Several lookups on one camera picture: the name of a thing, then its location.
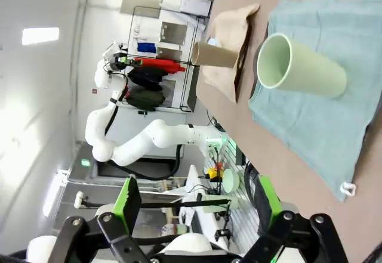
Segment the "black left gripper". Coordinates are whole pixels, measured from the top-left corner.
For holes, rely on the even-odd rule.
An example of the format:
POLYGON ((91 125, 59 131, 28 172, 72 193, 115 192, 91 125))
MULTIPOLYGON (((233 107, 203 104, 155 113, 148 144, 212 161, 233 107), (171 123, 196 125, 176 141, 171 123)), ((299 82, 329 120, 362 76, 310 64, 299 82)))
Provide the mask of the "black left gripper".
POLYGON ((117 52, 109 58, 108 71, 118 72, 127 67, 140 67, 141 61, 134 58, 128 58, 126 53, 117 52))

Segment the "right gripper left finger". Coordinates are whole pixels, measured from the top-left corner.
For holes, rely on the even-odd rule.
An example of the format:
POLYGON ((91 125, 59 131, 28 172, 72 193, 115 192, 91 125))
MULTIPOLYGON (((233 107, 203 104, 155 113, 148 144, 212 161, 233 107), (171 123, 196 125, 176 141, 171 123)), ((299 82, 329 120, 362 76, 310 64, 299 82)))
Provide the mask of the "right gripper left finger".
POLYGON ((68 217, 50 254, 51 262, 92 262, 101 249, 110 249, 117 262, 149 262, 132 238, 141 207, 137 181, 128 177, 111 212, 86 221, 68 217))

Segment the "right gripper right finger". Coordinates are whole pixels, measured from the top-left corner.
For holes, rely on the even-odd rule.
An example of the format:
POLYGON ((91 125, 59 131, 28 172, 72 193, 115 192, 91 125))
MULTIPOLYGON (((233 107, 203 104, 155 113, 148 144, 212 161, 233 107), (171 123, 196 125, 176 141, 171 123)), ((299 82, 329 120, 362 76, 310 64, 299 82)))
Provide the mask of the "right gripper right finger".
POLYGON ((278 252, 298 250, 304 262, 348 262, 331 217, 319 213, 309 219, 283 211, 268 177, 258 176, 256 192, 263 193, 271 207, 267 230, 241 259, 242 262, 276 262, 278 252))

